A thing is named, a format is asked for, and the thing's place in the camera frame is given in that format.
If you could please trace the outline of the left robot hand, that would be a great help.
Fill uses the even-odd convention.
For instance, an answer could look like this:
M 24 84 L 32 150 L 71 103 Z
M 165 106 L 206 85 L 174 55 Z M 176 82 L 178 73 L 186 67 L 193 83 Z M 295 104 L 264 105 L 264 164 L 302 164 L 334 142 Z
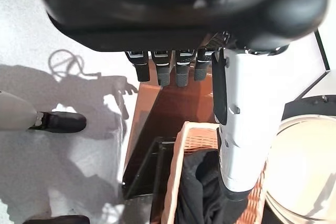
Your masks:
M 220 184 L 243 200 L 254 187 L 276 136 L 299 68 L 289 44 L 314 32 L 328 0 L 43 0 L 64 35 L 100 52 L 124 51 L 138 80 L 175 56 L 176 83 L 192 59 L 211 54 L 214 115 L 220 125 Z

